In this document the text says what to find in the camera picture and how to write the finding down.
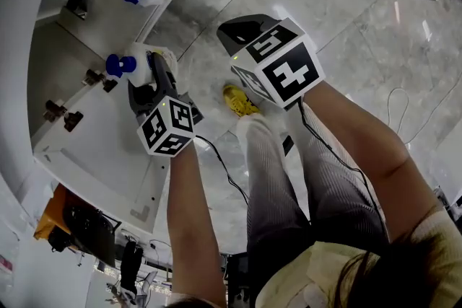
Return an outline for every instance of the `white cable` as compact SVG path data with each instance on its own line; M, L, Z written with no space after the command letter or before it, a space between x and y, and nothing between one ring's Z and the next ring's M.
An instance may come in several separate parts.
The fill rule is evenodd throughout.
M456 88L456 86L458 85L458 83L461 81L462 79L462 72L459 74L455 84L449 89L449 91L446 93L446 95L440 100L440 102L438 104L436 104L436 106L432 109L432 112L430 112L430 115L428 116L428 118L426 119L426 121L424 122L424 124L419 128L419 130L417 130L417 132L414 134L414 136L412 136L411 140L409 141L406 141L404 144L407 145L407 144L410 144L411 141L413 141L417 135L419 135L421 133L421 131L424 129L424 127L429 123L430 119L432 118L433 116L433 113L435 113L436 109L438 109L438 107L443 103L443 101L449 96L449 94ZM406 107L404 108L404 111L403 111L403 115L401 116L401 119L399 121L399 125L398 125L398 130L396 132L397 135L399 135L399 130L401 129L401 124L403 123L403 119L404 119L404 115L406 114L406 111L407 111L407 108L409 107L409 94L407 93L407 91L405 89L403 89L402 87L395 87L394 89L392 89L390 91L390 93L388 94L388 99L387 99L387 111L388 111L388 119L387 119L387 126L390 127L390 98L391 98L391 95L395 92L395 91L398 91L398 90L401 90L403 91L406 96L407 96L407 103L406 103Z
M121 229L121 234L124 237L128 237L128 238L132 237L135 240L135 243L139 244L139 237L136 236L133 232L131 232L131 231L127 230L127 229Z
M156 252L157 255L157 265L159 265L159 253L156 251L156 249L153 249Z
M396 135L399 135L399 130L401 130L401 124L403 123L404 115L406 114L407 108L409 106L409 95L408 95L407 91L405 89L403 89L402 87L395 87L393 90L390 91L390 94L388 94L388 99L387 99L387 111L388 111L387 126L390 127L390 118L391 118L391 114L390 114L390 98L391 98L391 95L393 95L394 92L399 91L399 90L401 90L402 92L404 92L404 94L406 94L407 102L406 102L406 107L404 108L404 111L403 111L403 115L401 116L401 119L399 120L399 125L398 125L398 130L396 131Z
M225 266L225 273L223 273L223 280L224 280L225 277L226 277L227 269L228 269L228 257L226 257L226 266Z

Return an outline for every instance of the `black cable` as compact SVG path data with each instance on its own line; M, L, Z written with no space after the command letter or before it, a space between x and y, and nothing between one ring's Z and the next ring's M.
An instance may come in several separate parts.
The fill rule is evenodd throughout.
M224 256L224 257L225 257L226 262L225 262L225 271L223 273L223 280L226 279L226 275L227 275L227 272L228 272L228 257L227 256Z
M374 198L372 197L372 194L370 193L370 190L369 190L369 186L367 185L367 179L366 179L366 176L364 174L364 172L359 169L359 168L354 168L354 167L350 167L342 158L340 158L336 152L334 152L334 150L332 149L332 146L330 146L316 131L313 127L311 127L310 125L308 125L308 123L306 122L306 118L305 118L305 111L303 110L303 103L302 103L302 98L300 98L298 100L298 107L300 109L300 114L302 115L302 122L303 122L303 125L309 130L309 132L312 133L312 135L317 138L327 149L329 149L329 151L333 154L334 157L336 157L336 159L340 162L340 164L342 164L343 166L345 166L348 170L351 170L353 172L358 172L361 174L361 177L362 177L362 181L366 187L366 190L367 190L367 193L369 194L370 196L370 200L372 201L372 204L374 205L374 209L375 211L377 212L378 214L378 218L380 219L380 225L382 226L382 231L383 231L383 234L386 236L387 235L387 232L386 232L386 228L385 228L385 224L383 223L383 220L382 220L382 216L380 215L380 212L378 211L378 207L377 207L377 204L375 203L374 201Z
M167 245L168 247L172 247L172 245L170 245L168 242L163 242L162 240L150 239L150 241L148 241L148 243L151 243L151 242L161 242L161 243Z
M147 307L147 305L149 304L149 301L151 300L151 293L152 293L152 290L151 290L151 286L149 287L149 299L147 300L146 304L144 305L144 308Z
M132 235L132 236L130 236L130 235L124 235L124 237L125 237L128 241L131 241L130 238L132 238L133 241L134 241L135 243L138 244L138 241L139 241L139 237L138 237L138 236L136 236L133 232L131 232L131 231L127 230L127 229L121 229L121 233L123 234L124 232L125 232L125 233L129 233L129 234Z
M225 169L225 172L226 172L226 176L228 178L228 182L234 186L239 192L240 194L243 196L244 198L244 201L245 201L245 204L247 204L248 206L248 201L249 201L249 197L248 195L245 193L245 191L231 178L231 175L230 173L228 172L228 169L226 168L226 165L225 163L223 162L223 159L222 157L219 155L219 152L217 150L217 148L215 147L214 144L212 144L210 141L208 141L206 138L203 138L202 136L199 136L199 135L196 135L196 138L199 138L201 139L202 141L205 141L211 148L213 148L213 150L215 151L215 154L217 155L217 158L218 160L222 163L222 166L223 168Z

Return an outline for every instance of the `leg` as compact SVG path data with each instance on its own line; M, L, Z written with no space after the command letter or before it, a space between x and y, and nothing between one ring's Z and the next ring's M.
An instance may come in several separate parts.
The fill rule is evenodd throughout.
M307 123L344 162L357 167L313 111L305 104L304 107ZM302 160L315 238L380 253L388 244L388 237L383 233L381 215L375 211L360 175L343 166L308 131L297 105L287 113L286 124Z
M259 114L245 116L237 125L237 137L249 171L247 249L253 306L270 277L313 240L284 168L282 143L268 122Z

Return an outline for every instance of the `orange object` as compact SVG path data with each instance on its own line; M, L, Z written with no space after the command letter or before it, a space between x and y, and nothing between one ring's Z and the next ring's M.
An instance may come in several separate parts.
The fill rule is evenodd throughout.
M52 199L50 199L48 202L42 214L42 218L38 222L37 228L35 229L34 238L48 239L48 236L53 231L55 226L59 227L66 233L71 234L63 219L63 209L65 206L76 204L91 207L90 204L83 201L71 191L67 190L62 184L59 184L54 192Z

